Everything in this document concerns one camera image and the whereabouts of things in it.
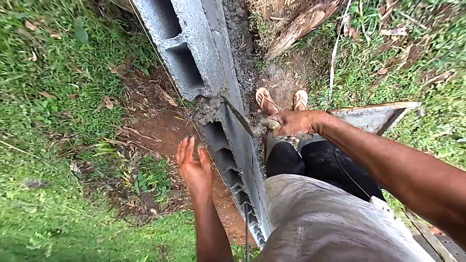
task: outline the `black pants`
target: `black pants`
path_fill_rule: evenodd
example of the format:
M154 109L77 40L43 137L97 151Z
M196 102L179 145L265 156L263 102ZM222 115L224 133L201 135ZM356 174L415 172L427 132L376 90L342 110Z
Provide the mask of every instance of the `black pants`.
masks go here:
M309 143L301 149L301 156L290 143L277 143L267 159L267 178L296 174L327 182L365 201L370 196L385 200L380 185L331 142Z

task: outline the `concrete block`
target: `concrete block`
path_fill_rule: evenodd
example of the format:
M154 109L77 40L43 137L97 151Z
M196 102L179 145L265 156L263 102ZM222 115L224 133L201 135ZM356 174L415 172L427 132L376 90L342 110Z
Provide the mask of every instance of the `concrete block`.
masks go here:
M222 1L133 2L181 95L192 100L198 95L219 97L221 92L244 113ZM199 127L233 200L248 218L254 240L263 247L270 230L253 140L225 104L209 110L212 115L198 121Z
M214 97L225 77L200 0L133 0L183 97Z

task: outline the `flip-flop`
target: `flip-flop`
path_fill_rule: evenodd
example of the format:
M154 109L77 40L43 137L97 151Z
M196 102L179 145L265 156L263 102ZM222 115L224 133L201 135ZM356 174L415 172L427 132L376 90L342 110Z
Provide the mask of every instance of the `flip-flop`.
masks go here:
M264 100L262 100L262 101L259 101L259 94L260 94L260 93L263 93L263 94L264 94ZM272 100L272 98L270 97L270 93L268 92L268 90L267 90L265 87L261 87L261 88L257 89L257 91L256 91L256 102L257 102L257 104L259 105L260 109L262 109L263 111L264 111L264 108L263 108L264 102L265 102L266 100L269 101L269 102L271 102L271 103L275 106L275 108L277 109L277 111L280 111L280 108L279 108L278 105L275 104L275 102Z
M304 110L308 107L308 93L305 90L298 90L293 97L293 111L296 111L298 108L299 103L304 105Z

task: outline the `dirty hand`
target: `dirty hand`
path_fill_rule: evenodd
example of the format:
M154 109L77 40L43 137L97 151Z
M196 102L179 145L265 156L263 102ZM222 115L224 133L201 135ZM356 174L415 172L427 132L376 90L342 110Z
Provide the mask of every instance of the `dirty hand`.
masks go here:
M280 127L273 131L275 137L299 136L302 134L319 133L320 123L331 117L330 114L319 110L306 111L281 111L280 113L270 116L280 123Z
M185 180L193 201L212 198L213 171L207 150L200 143L198 154L200 161L193 159L194 137L184 138L178 145L176 162L180 175Z

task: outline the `gray shirt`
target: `gray shirt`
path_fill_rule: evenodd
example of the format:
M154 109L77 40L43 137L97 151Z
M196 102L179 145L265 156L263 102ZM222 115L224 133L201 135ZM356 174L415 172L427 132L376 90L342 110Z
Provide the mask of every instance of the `gray shirt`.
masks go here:
M292 174L268 178L266 193L273 232L257 261L433 261L378 198Z

